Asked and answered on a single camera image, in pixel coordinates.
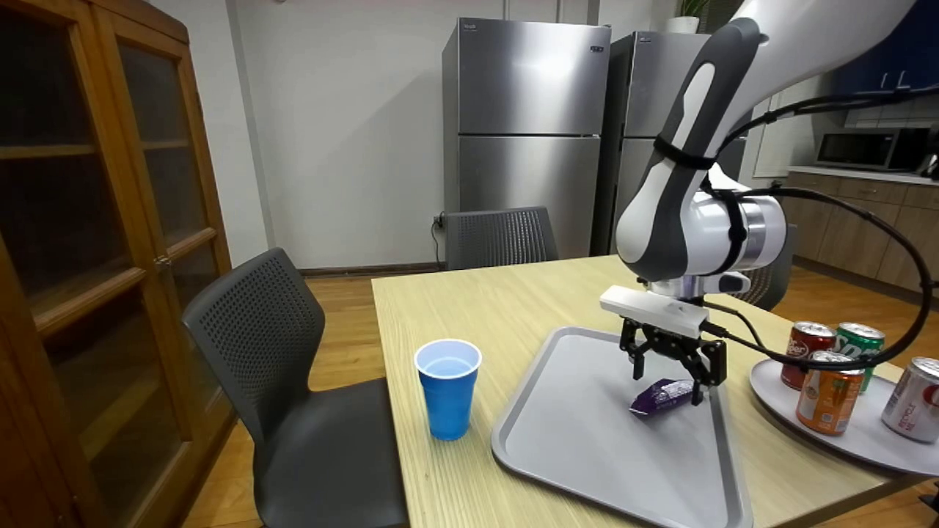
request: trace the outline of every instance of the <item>gray tray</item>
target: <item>gray tray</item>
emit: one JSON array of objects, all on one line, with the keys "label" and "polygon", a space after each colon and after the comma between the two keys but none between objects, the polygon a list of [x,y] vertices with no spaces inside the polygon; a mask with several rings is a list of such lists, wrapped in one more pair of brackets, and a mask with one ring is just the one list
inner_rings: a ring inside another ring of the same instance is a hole
[{"label": "gray tray", "polygon": [[644,355],[644,379],[634,380],[617,336],[559,327],[495,424],[492,455],[517,474],[639,523],[752,525],[722,391],[656,418],[627,410],[665,374],[688,379],[677,360]]}]

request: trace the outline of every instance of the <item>refrigerator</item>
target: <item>refrigerator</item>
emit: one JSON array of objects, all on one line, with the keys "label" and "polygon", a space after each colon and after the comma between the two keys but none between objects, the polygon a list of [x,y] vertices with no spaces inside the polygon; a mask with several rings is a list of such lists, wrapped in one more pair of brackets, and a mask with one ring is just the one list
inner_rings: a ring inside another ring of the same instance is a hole
[{"label": "refrigerator", "polygon": [[655,134],[705,41],[706,36],[634,33],[611,43],[589,251],[614,251],[617,220],[643,185]]},{"label": "refrigerator", "polygon": [[460,17],[442,49],[442,209],[546,206],[589,256],[611,25]]}]

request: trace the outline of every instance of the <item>plastic cup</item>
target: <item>plastic cup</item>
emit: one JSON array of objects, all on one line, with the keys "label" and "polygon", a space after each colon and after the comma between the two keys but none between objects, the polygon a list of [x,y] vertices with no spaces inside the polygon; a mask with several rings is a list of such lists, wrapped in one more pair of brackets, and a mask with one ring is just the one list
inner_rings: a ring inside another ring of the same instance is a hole
[{"label": "plastic cup", "polygon": [[480,351],[468,339],[430,339],[414,351],[430,437],[457,440],[467,433],[477,363]]}]

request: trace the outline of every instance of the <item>kitchen cabinet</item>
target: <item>kitchen cabinet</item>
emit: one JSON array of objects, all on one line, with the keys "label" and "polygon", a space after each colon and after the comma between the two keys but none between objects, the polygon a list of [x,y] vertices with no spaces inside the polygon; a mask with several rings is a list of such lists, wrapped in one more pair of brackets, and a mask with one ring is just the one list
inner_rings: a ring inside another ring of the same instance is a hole
[{"label": "kitchen cabinet", "polygon": [[876,46],[834,72],[835,91],[894,91],[939,83],[939,2],[917,0]]},{"label": "kitchen cabinet", "polygon": [[[850,201],[897,228],[939,275],[939,185],[866,181],[793,169],[787,187],[806,187]],[[891,286],[917,291],[909,256],[876,226],[822,201],[788,201],[797,226],[796,256],[866,275]]]},{"label": "kitchen cabinet", "polygon": [[0,66],[0,525],[173,525],[232,421],[178,323],[228,270],[184,25],[0,0]]},{"label": "kitchen cabinet", "polygon": [[[939,222],[939,187],[917,187],[917,190],[909,187],[894,226],[920,251],[932,279],[939,279],[935,222]],[[917,272],[909,256],[901,250],[889,250],[884,256],[876,279],[889,285],[901,285],[907,291],[917,291]]]}]

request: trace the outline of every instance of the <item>tray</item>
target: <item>tray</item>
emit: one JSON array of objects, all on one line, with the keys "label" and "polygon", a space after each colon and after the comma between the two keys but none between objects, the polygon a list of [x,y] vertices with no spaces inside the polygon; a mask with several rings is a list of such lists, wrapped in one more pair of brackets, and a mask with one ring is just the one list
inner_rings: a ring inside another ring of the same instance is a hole
[{"label": "tray", "polygon": [[756,398],[796,432],[875,467],[939,474],[939,446],[913,443],[879,421],[879,410],[891,392],[891,380],[872,374],[866,392],[857,398],[850,421],[843,437],[825,437],[801,424],[796,415],[797,391],[781,380],[777,360],[759,360],[752,370],[752,391]]},{"label": "tray", "polygon": [[495,459],[552,489],[655,525],[752,525],[722,391],[656,418],[627,410],[656,379],[688,379],[644,355],[630,379],[620,339],[584,327],[552,335],[495,424]]}]

